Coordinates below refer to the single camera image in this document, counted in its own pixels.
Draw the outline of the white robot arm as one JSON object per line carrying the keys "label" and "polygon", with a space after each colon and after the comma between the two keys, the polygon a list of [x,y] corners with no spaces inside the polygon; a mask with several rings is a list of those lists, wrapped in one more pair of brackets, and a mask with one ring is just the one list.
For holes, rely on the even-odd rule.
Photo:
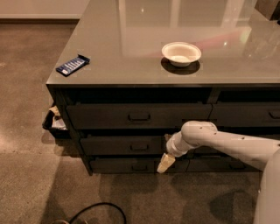
{"label": "white robot arm", "polygon": [[280,141],[219,131],[211,122],[189,121],[169,136],[157,171],[166,172],[177,158],[202,146],[262,171],[253,224],[280,224]]}

